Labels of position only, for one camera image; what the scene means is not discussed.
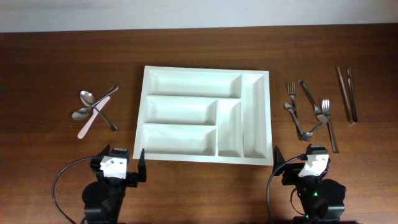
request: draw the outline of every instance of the white wall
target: white wall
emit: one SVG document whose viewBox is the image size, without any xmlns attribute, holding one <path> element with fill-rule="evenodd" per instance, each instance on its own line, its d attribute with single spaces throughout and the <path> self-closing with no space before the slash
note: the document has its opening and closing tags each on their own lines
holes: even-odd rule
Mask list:
<svg viewBox="0 0 398 224">
<path fill-rule="evenodd" d="M 0 32 L 398 22 L 398 0 L 0 0 Z"/>
</svg>

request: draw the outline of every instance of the white robot part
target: white robot part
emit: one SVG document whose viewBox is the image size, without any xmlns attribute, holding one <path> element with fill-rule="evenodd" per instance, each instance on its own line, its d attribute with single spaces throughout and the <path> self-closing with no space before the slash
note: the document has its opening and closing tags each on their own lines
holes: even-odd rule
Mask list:
<svg viewBox="0 0 398 224">
<path fill-rule="evenodd" d="M 308 159 L 305 161 L 304 168 L 298 174 L 299 177 L 305 177 L 308 175 L 319 176 L 328 165 L 329 155 L 307 155 Z"/>
<path fill-rule="evenodd" d="M 127 159 L 104 156 L 101 161 L 101 168 L 105 177 L 126 178 Z"/>
</svg>

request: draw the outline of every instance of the pink knife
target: pink knife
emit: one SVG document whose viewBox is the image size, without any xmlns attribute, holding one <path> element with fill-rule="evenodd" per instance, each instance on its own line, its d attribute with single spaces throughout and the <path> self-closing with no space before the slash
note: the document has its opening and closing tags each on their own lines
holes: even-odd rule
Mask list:
<svg viewBox="0 0 398 224">
<path fill-rule="evenodd" d="M 102 109 L 102 107 L 105 106 L 105 104 L 111 99 L 110 96 L 107 96 L 105 99 L 101 100 L 101 102 L 99 102 L 95 107 L 100 111 Z M 98 111 L 97 110 L 93 110 L 93 115 L 91 115 L 90 119 L 87 121 L 87 123 L 83 126 L 83 128 L 79 131 L 79 134 L 77 134 L 77 137 L 82 139 L 85 137 L 85 135 L 87 134 L 87 131 L 89 130 L 89 128 L 91 127 L 91 124 L 93 124 L 93 121 L 95 120 L 95 118 L 98 115 Z"/>
</svg>

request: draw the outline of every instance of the fork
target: fork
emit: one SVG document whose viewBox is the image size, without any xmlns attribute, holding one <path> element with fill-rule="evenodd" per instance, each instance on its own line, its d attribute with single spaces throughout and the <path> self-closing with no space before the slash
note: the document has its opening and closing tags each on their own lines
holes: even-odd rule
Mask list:
<svg viewBox="0 0 398 224">
<path fill-rule="evenodd" d="M 294 115 L 297 118 L 296 104 L 295 104 L 295 100 L 294 100 L 294 97 L 296 95 L 295 90 L 296 90 L 295 83 L 294 82 L 288 82 L 288 84 L 287 84 L 287 94 L 289 94 L 289 96 L 292 99 L 293 113 L 294 113 Z M 301 132 L 299 130 L 299 127 L 297 127 L 297 125 L 296 125 L 296 132 L 297 132 L 297 136 L 299 138 L 301 138 L 302 134 L 301 134 Z"/>
<path fill-rule="evenodd" d="M 334 154 L 338 154 L 338 148 L 337 148 L 337 143 L 336 143 L 336 138 L 335 138 L 335 132 L 333 131 L 333 128 L 331 126 L 331 119 L 330 119 L 330 101 L 329 100 L 322 100 L 322 113 L 325 115 L 325 117 L 328 119 L 328 125 L 329 125 L 329 132 L 330 132 L 330 141 L 331 141 L 331 148 L 333 150 Z"/>
<path fill-rule="evenodd" d="M 322 114 L 322 111 L 319 109 L 319 107 L 315 103 L 315 100 L 313 100 L 309 90 L 307 89 L 307 87 L 304 84 L 304 81 L 303 80 L 298 80 L 298 83 L 301 85 L 301 87 L 303 88 L 303 91 L 306 94 L 307 98 L 312 103 L 312 105 L 313 105 L 313 113 L 318 118 L 318 120 L 320 120 L 322 123 L 329 122 L 328 119 L 325 117 L 325 115 Z"/>
</svg>

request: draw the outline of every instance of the white plastic container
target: white plastic container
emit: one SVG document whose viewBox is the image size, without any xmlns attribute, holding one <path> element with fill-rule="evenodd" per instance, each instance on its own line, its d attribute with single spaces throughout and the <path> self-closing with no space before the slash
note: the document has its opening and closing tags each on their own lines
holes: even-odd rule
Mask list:
<svg viewBox="0 0 398 224">
<path fill-rule="evenodd" d="M 271 166 L 267 71 L 146 66 L 133 159 Z"/>
</svg>

